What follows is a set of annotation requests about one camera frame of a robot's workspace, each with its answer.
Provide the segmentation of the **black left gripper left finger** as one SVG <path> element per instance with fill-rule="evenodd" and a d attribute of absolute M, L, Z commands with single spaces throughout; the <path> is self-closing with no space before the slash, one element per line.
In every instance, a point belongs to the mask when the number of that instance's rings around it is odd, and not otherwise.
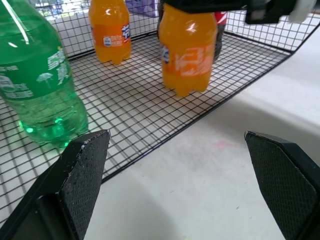
<path fill-rule="evenodd" d="M 100 192 L 108 130 L 72 140 L 0 228 L 2 240 L 82 240 Z"/>

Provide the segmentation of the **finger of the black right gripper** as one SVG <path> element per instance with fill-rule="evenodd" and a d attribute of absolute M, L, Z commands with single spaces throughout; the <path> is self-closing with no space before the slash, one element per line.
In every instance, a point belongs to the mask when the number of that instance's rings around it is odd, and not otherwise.
<path fill-rule="evenodd" d="M 164 3 L 189 14 L 241 10 L 247 0 L 165 0 Z"/>

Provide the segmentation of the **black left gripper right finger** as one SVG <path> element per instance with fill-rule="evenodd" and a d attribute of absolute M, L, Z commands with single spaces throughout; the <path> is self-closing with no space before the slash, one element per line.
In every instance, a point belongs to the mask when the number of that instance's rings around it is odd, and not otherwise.
<path fill-rule="evenodd" d="M 320 238 L 320 168 L 294 142 L 246 131 L 259 190 L 286 240 Z"/>

